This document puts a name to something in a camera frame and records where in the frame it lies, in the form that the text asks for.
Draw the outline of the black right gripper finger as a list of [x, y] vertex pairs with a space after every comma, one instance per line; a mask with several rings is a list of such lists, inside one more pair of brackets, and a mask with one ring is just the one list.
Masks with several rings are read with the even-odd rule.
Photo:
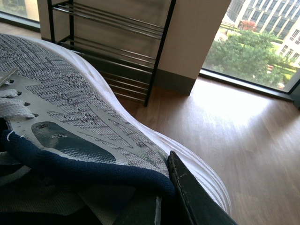
[[209, 196], [174, 151], [168, 157], [170, 179], [175, 187], [177, 225], [235, 225], [236, 222]]

